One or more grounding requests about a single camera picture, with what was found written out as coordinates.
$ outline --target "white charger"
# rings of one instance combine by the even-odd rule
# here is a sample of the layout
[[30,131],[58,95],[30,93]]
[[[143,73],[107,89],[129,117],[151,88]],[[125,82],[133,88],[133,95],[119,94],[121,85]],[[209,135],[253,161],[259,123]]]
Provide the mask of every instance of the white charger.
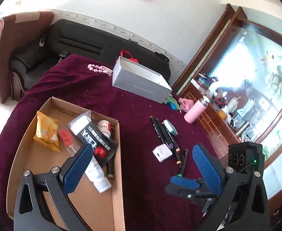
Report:
[[162,162],[172,155],[172,151],[167,145],[161,144],[153,150],[153,154],[156,156],[158,161]]

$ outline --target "pink cloth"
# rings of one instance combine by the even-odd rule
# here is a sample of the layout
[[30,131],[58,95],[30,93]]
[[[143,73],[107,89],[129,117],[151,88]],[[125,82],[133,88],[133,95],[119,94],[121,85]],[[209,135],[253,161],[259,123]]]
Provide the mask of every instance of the pink cloth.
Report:
[[178,100],[179,102],[179,107],[182,111],[184,112],[188,112],[192,106],[193,106],[193,101],[189,100],[189,99],[185,99],[185,98],[179,98]]

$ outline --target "sofa cushion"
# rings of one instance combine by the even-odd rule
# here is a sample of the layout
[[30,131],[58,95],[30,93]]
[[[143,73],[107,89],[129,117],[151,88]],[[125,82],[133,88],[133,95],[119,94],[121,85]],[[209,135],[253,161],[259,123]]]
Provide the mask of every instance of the sofa cushion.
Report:
[[46,44],[59,54],[67,51],[114,66],[122,50],[129,51],[140,64],[161,74],[167,81],[169,63],[151,50],[100,29],[66,19],[58,20],[47,37]]
[[18,58],[12,56],[9,61],[10,71],[15,71],[20,77],[22,85],[24,84],[24,78],[26,72],[29,70],[25,63],[20,61]]
[[48,58],[37,65],[34,69],[29,70],[24,77],[24,88],[29,89],[32,87],[50,68],[56,65],[57,62],[58,58]]
[[77,22],[60,19],[52,25],[46,44],[57,54],[67,51],[98,60],[103,48],[113,37],[116,36]]
[[13,57],[22,61],[29,70],[35,68],[37,64],[41,63],[51,54],[48,47],[46,45],[40,47],[39,42],[40,37],[31,41],[26,46],[17,49],[13,53]]

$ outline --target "pink beaded bracelet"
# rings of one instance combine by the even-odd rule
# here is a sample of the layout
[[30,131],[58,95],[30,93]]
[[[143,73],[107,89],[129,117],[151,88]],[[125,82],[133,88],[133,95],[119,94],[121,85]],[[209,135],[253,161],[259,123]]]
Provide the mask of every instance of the pink beaded bracelet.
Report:
[[87,66],[87,68],[91,71],[94,71],[96,73],[104,73],[104,74],[107,74],[109,76],[112,76],[112,73],[113,71],[105,66],[98,66],[98,65],[95,65],[95,64],[89,64]]

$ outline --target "pink water bottle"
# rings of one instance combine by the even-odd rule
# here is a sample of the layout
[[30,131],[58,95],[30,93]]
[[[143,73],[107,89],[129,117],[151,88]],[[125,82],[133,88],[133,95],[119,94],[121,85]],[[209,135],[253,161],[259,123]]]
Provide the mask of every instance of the pink water bottle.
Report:
[[207,97],[203,97],[197,100],[197,102],[192,106],[192,108],[184,115],[184,119],[188,123],[193,123],[207,108],[208,102]]

